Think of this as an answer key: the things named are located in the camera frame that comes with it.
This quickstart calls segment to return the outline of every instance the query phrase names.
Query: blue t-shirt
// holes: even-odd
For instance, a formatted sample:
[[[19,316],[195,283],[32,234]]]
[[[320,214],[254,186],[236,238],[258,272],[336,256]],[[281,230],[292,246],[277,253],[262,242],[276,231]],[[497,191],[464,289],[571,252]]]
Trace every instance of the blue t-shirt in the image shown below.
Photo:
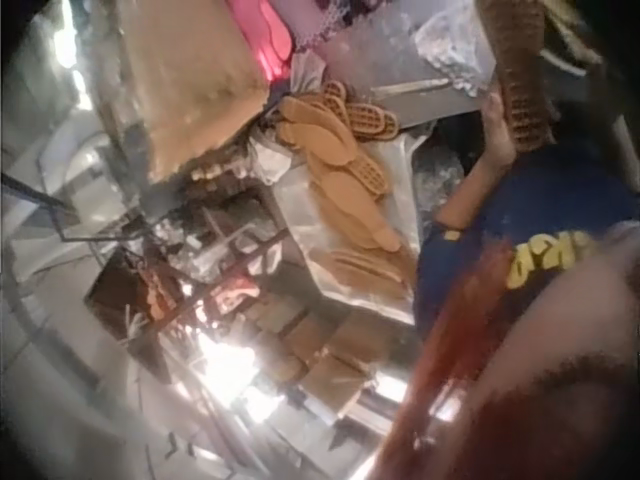
[[[488,239],[514,245],[506,300],[517,318],[598,237],[637,212],[631,191],[585,145],[551,145],[519,158],[468,229],[434,225],[426,234],[414,303],[418,330],[423,336],[431,330],[452,283]]]

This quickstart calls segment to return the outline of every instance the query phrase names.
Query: person's hand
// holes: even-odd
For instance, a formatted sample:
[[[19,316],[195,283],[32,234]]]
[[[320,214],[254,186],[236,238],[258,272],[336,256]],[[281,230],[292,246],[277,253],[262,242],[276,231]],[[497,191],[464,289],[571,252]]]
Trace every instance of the person's hand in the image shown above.
[[[517,152],[504,118],[504,104],[499,85],[491,88],[480,111],[485,141],[485,150],[481,159],[492,168],[508,170],[513,165]]]

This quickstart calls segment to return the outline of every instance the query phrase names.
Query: person's arm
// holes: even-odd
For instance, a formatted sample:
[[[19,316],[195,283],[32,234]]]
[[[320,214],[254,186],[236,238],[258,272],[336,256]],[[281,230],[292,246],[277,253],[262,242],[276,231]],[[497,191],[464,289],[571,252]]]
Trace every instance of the person's arm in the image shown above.
[[[502,98],[495,90],[489,92],[482,106],[482,122],[485,151],[435,217],[436,222],[452,230],[464,230],[473,222],[516,158],[516,149],[504,120]]]

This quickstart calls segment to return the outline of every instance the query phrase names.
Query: hair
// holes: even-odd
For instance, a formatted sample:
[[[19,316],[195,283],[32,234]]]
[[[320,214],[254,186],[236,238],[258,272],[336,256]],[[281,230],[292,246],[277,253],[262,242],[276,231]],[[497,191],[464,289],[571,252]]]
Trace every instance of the hair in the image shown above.
[[[430,451],[419,439],[429,426],[429,406],[449,381],[476,380],[506,335],[500,300],[512,256],[508,242],[493,243],[454,284],[427,337],[371,480],[424,476]]]
[[[602,416],[587,411],[572,421],[565,409],[574,409],[574,402],[558,410],[559,397],[582,399],[592,387],[606,393],[600,397],[606,406]],[[530,387],[492,398],[473,413],[472,428],[444,478],[576,479],[598,471],[614,478],[616,469],[620,478],[621,466],[627,470],[622,478],[639,478],[630,470],[638,470],[637,402],[633,368],[600,355],[565,362]],[[593,419],[592,430],[585,430],[585,418]],[[630,445],[635,455],[629,454]]]
[[[477,380],[513,324],[501,302],[511,259],[506,242],[493,244],[455,282],[427,337],[370,480],[425,480],[435,452],[421,442],[432,422],[430,406],[452,380]],[[564,389],[584,385],[613,392],[610,398],[616,408],[605,412],[611,415],[611,437],[581,435],[558,415],[554,407],[558,395],[569,392],[574,398],[574,391]],[[600,472],[600,477],[608,472],[606,478],[640,478],[638,405],[638,379],[632,368],[611,365],[606,357],[574,359],[558,371],[545,372],[528,389],[492,398],[472,412],[472,428],[443,478],[568,480],[593,472]]]

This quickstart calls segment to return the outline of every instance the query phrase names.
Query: person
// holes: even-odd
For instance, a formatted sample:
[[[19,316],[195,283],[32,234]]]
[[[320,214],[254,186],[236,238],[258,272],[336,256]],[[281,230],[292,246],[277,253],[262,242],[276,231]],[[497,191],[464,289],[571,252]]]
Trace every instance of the person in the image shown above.
[[[414,316],[423,337],[456,278],[496,239],[513,249],[502,303],[517,319],[610,227],[638,218],[633,193],[588,142],[550,144],[518,156],[498,87],[481,112],[484,153],[436,214],[420,251]]]
[[[634,195],[588,144],[518,156],[496,90],[482,117],[425,236],[424,347],[369,479],[640,478]]]

